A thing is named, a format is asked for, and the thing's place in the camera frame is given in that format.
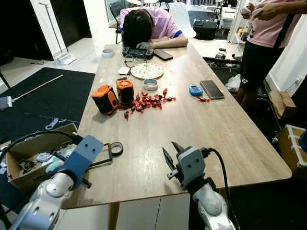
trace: floor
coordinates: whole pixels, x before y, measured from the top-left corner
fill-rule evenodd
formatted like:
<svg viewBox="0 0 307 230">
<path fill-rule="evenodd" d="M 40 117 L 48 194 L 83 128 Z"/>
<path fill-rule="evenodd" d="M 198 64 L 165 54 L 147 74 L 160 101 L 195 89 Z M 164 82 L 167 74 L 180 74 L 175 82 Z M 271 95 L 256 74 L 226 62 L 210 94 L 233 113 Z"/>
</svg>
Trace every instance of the floor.
<svg viewBox="0 0 307 230">
<path fill-rule="evenodd" d="M 77 60 L 68 66 L 45 61 L 43 65 L 25 58 L 14 58 L 13 62 L 0 67 L 11 86 L 26 79 L 42 67 L 68 69 L 96 73 L 104 45 L 115 43 L 115 31 L 108 27 L 105 3 L 102 0 L 84 0 L 93 38 L 84 38 L 68 47 Z M 215 57 L 219 48 L 226 48 L 226 58 L 242 54 L 242 48 L 225 40 L 201 41 L 190 39 L 202 57 Z M 55 227 L 64 229 L 107 229 L 109 205 L 61 210 Z M 117 230 L 187 230 L 189 196 L 187 194 L 157 197 L 125 202 L 120 205 Z"/>
</svg>

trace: cardboard box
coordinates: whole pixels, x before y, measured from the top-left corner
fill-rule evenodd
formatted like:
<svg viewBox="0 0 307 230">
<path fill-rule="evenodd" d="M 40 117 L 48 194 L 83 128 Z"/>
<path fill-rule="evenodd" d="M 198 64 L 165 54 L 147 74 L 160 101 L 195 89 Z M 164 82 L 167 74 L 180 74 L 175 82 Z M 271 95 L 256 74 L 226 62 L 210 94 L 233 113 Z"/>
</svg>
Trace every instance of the cardboard box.
<svg viewBox="0 0 307 230">
<path fill-rule="evenodd" d="M 297 114 L 298 108 L 288 92 L 271 91 L 269 98 L 279 119 L 290 118 Z"/>
<path fill-rule="evenodd" d="M 307 153 L 299 146 L 299 137 L 305 129 L 286 125 L 278 137 L 283 160 L 293 172 L 293 177 L 307 181 Z"/>
<path fill-rule="evenodd" d="M 77 132 L 73 123 L 55 130 L 67 133 Z M 37 163 L 31 171 L 23 174 L 23 169 L 18 165 L 18 162 L 22 159 L 34 161 L 39 153 L 54 149 L 67 142 L 70 142 L 70 139 L 65 135 L 44 134 L 15 145 L 6 153 L 8 181 L 24 193 L 38 186 L 45 179 L 45 170 L 49 164 L 41 166 L 42 163 Z"/>
</svg>

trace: blue device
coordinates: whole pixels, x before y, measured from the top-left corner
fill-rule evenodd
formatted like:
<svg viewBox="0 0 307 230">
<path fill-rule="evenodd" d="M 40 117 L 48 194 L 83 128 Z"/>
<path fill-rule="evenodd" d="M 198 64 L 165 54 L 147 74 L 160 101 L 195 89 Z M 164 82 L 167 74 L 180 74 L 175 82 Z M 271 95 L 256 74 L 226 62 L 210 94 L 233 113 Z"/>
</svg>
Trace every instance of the blue device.
<svg viewBox="0 0 307 230">
<path fill-rule="evenodd" d="M 189 91 L 193 96 L 199 96 L 202 95 L 202 88 L 199 85 L 191 85 L 189 86 Z"/>
</svg>

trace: wooden table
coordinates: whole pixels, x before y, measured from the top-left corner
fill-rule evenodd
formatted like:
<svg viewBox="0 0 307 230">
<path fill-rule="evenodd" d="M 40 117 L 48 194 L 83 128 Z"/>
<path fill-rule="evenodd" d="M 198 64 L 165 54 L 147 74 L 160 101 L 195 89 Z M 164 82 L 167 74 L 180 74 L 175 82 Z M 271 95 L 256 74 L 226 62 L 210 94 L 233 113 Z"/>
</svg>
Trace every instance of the wooden table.
<svg viewBox="0 0 307 230">
<path fill-rule="evenodd" d="M 105 48 L 115 50 L 113 57 L 102 57 L 91 93 L 101 85 L 115 86 L 117 71 L 124 66 L 122 45 Z M 182 193 L 179 182 L 168 180 L 170 172 L 162 147 L 177 162 L 171 141 L 183 147 L 213 147 L 226 166 L 230 186 L 256 184 L 291 177 L 291 171 L 260 130 L 227 91 L 214 72 L 192 45 L 166 49 L 174 59 L 164 62 L 154 57 L 149 62 L 164 67 L 158 79 L 162 93 L 177 97 L 175 102 L 163 104 L 162 110 L 146 109 L 135 112 L 129 120 L 124 111 L 112 116 L 101 114 L 89 96 L 79 134 L 93 135 L 100 141 L 120 141 L 123 154 L 111 165 L 89 170 L 85 178 L 93 183 L 90 189 L 80 186 L 72 193 L 63 208 L 77 208 L 116 203 L 135 199 Z M 134 92 L 142 90 L 142 81 L 132 76 Z M 199 102 L 189 93 L 189 86 L 201 80 L 213 80 L 225 99 L 210 103 Z M 214 154 L 206 159 L 206 176 L 213 178 L 218 188 L 224 187 L 221 165 Z"/>
</svg>

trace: roll of tape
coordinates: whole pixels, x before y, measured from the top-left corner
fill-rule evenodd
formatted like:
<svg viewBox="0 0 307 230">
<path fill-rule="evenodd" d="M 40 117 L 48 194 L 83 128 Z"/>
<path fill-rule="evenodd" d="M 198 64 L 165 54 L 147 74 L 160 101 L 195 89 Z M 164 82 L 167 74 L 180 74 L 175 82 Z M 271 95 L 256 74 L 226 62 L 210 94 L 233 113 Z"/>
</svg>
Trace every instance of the roll of tape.
<svg viewBox="0 0 307 230">
<path fill-rule="evenodd" d="M 114 55 L 114 50 L 113 49 L 104 49 L 102 51 L 102 56 L 104 56 L 104 57 L 109 58 L 109 57 L 111 57 L 113 55 Z"/>
<path fill-rule="evenodd" d="M 143 88 L 148 91 L 156 90 L 158 89 L 158 81 L 152 78 L 145 79 L 143 81 Z"/>
</svg>

